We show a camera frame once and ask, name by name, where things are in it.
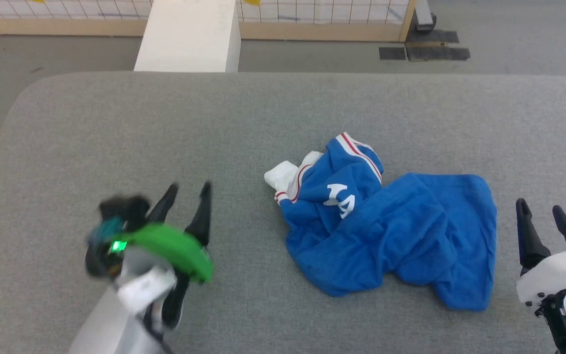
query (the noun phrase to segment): gray floor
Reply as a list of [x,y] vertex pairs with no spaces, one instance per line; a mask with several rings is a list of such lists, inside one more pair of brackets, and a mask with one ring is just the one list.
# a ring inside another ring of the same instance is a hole
[[[438,29],[456,30],[466,62],[388,62],[377,43],[242,43],[240,70],[566,75],[566,0],[430,0]],[[132,70],[140,38],[0,36],[0,127],[38,79]]]

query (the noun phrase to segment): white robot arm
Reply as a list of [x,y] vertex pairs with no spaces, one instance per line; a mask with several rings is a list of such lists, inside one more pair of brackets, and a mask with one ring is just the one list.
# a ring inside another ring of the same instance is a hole
[[[163,223],[177,191],[177,184],[172,184],[149,213],[150,204],[141,196],[113,197],[100,204],[102,222],[88,236],[85,266],[90,276],[110,279],[111,286],[81,327],[69,354],[171,354],[164,343],[164,334],[180,323],[182,303],[193,274],[169,262],[167,252],[164,257],[134,241],[111,242],[111,237],[122,231],[132,233],[146,224]],[[200,193],[196,214],[185,228],[187,238],[194,239],[197,245],[197,253],[189,258],[191,261],[196,257],[201,258],[200,262],[212,263],[206,252],[210,219],[211,184],[207,182]],[[183,256],[187,257],[184,249],[172,259]],[[160,291],[146,277],[153,273],[162,274],[165,280],[166,287]],[[140,305],[137,310],[124,305],[125,289],[133,290],[131,299]]]
[[[537,307],[535,315],[545,317],[556,347],[566,354],[566,251],[552,255],[543,246],[525,200],[517,200],[516,212],[523,266],[516,284],[519,300],[528,307]],[[566,241],[566,215],[560,206],[553,207],[553,216]]]

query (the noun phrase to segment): green led light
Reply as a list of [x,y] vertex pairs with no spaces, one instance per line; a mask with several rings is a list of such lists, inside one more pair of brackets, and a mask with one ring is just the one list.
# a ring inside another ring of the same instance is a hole
[[113,244],[111,245],[111,252],[113,253],[117,253],[117,252],[121,252],[124,249],[126,249],[126,245],[128,244],[128,242],[123,242],[120,240],[116,240],[115,242],[113,242]]

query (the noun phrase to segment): red and white stripe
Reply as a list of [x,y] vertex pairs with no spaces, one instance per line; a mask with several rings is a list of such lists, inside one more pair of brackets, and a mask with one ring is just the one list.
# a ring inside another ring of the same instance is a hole
[[281,205],[281,200],[285,199],[289,199],[286,191],[279,191],[276,195],[274,195],[274,200],[276,200],[279,205]]
[[377,168],[377,165],[375,165],[375,163],[371,160],[370,157],[368,157],[366,154],[360,151],[359,148],[357,147],[357,145],[360,145],[360,146],[364,146],[365,148],[370,148],[372,150],[370,146],[354,140],[346,132],[339,134],[337,137],[335,137],[335,139],[338,141],[340,145],[342,145],[342,148],[344,149],[344,151],[346,151],[346,153],[363,159],[364,162],[368,164],[368,167],[370,167],[370,170],[373,172],[373,174],[375,174],[375,176],[379,180],[379,183],[381,183],[381,173],[379,172],[379,168]]
[[293,196],[290,198],[290,201],[292,201],[292,203],[296,202],[298,195],[301,193],[301,185],[303,184],[303,176],[305,175],[305,172],[310,170],[310,168],[312,168],[313,166],[314,164],[306,164],[298,169],[298,173],[296,173],[292,185],[289,187],[289,190],[287,190],[287,194]]

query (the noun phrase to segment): clothing pile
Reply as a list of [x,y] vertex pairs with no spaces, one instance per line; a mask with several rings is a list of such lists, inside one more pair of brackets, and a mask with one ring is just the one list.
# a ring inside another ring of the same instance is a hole
[[331,296],[374,289],[384,273],[432,285],[450,309],[490,301],[497,209],[475,175],[408,173],[382,188],[373,149],[343,133],[297,167],[265,173],[290,226],[287,249]]

